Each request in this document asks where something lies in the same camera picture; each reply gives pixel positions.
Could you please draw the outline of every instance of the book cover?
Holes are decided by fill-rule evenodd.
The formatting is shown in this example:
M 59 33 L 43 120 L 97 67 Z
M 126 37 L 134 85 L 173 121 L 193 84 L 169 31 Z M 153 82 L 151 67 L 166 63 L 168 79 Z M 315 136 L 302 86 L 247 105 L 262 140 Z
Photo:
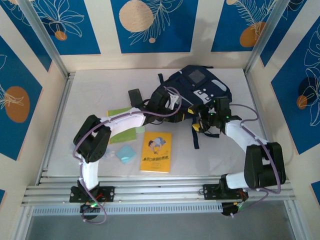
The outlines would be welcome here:
M 109 110 L 107 112 L 107 116 L 111 117 L 111 116 L 114 116 L 117 114 L 121 114 L 121 113 L 124 113 L 130 109 L 131 109 L 131 107 Z M 110 144 L 123 143 L 123 142 L 132 141 L 132 140 L 136 140 L 136 139 L 137 139 L 136 129 L 131 128 L 131 129 L 120 132 L 117 135 L 114 135 L 113 137 L 111 137 L 109 140 L 109 143 Z
M 169 173 L 171 142 L 171 133 L 146 132 L 142 146 L 140 170 L 143 172 Z

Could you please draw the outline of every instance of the navy blue backpack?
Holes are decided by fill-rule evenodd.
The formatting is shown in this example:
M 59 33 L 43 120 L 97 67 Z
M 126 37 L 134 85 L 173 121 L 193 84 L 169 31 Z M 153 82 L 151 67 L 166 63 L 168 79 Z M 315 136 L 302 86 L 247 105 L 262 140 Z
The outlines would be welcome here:
M 164 81 L 163 75 L 158 74 L 161 86 L 177 89 L 182 98 L 181 108 L 189 108 L 195 104 L 210 105 L 214 98 L 228 97 L 232 102 L 230 89 L 207 69 L 213 67 L 188 65 L 172 74 Z M 192 129 L 194 148 L 199 149 L 197 132 Z M 218 138 L 219 134 L 205 133 L 208 137 Z

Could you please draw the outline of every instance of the yellow book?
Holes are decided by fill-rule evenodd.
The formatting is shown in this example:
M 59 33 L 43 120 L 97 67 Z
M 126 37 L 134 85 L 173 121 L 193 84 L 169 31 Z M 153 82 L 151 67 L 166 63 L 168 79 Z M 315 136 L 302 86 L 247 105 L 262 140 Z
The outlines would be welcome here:
M 146 132 L 142 146 L 140 170 L 143 172 L 169 173 L 171 141 L 171 133 Z

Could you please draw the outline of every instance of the blue sticky note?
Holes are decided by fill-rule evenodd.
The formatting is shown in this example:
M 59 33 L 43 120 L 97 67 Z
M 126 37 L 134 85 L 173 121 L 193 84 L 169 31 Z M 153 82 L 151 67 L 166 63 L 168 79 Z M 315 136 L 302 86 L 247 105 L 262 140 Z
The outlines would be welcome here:
M 315 197 L 318 200 L 318 203 L 320 205 L 320 181 L 311 183 L 311 186 L 314 191 Z
M 126 144 L 119 151 L 117 151 L 115 155 L 123 164 L 127 164 L 134 158 L 134 156 L 136 156 L 136 152 L 128 144 Z

